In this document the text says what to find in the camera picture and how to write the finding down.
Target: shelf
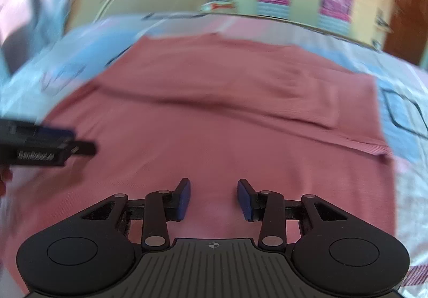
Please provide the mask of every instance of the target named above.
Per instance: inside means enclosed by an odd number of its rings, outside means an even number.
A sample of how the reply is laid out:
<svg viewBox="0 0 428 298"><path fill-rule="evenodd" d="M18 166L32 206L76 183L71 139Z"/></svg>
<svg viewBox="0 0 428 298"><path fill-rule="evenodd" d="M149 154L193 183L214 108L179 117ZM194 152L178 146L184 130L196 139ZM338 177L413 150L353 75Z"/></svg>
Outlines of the shelf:
<svg viewBox="0 0 428 298"><path fill-rule="evenodd" d="M383 31L383 32L388 32L388 34L393 33L393 31L391 30L390 27L381 26L381 25L378 25L378 24L375 24L375 27L376 27L377 30L380 30L380 31Z"/></svg>

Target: pink cloth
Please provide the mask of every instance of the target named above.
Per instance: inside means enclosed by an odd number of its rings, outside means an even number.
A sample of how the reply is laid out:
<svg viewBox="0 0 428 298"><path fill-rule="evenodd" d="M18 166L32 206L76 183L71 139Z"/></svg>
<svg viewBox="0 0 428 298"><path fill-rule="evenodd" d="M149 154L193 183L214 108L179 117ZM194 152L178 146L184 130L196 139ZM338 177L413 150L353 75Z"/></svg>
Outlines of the pink cloth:
<svg viewBox="0 0 428 298"><path fill-rule="evenodd" d="M183 177L192 197L185 220L168 225L171 240L257 238L260 223L246 222L237 202L240 178L287 199L316 194L394 233L393 166L373 78L299 47L143 37L47 122L74 126L99 153L43 169L16 191L23 221L5 263L17 280L16 251L32 234L112 194L144 198Z"/></svg>

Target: wooden door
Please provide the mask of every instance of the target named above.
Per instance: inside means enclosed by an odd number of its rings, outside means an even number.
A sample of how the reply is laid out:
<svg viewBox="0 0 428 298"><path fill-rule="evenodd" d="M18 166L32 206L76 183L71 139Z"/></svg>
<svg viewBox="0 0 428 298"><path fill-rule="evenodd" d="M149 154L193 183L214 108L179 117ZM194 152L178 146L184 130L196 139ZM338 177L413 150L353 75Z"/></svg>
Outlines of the wooden door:
<svg viewBox="0 0 428 298"><path fill-rule="evenodd" d="M397 0L384 51L418 65L428 38L428 0Z"/></svg>

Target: bed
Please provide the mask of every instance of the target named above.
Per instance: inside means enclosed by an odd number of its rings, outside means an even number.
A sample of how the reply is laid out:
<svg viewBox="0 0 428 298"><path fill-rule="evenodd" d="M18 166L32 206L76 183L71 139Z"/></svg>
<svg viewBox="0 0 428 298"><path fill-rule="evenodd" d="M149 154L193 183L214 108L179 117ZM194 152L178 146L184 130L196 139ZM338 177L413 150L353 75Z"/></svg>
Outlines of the bed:
<svg viewBox="0 0 428 298"><path fill-rule="evenodd" d="M64 97L109 67L143 35L219 32L231 39L298 45L357 73L371 74L387 143L395 157L396 234L411 267L400 293L428 292L428 74L368 46L264 18L191 12L110 17L69 32L23 66L1 89L1 116L41 121ZM0 215L4 212L0 204ZM22 296L3 274L0 296Z"/></svg>

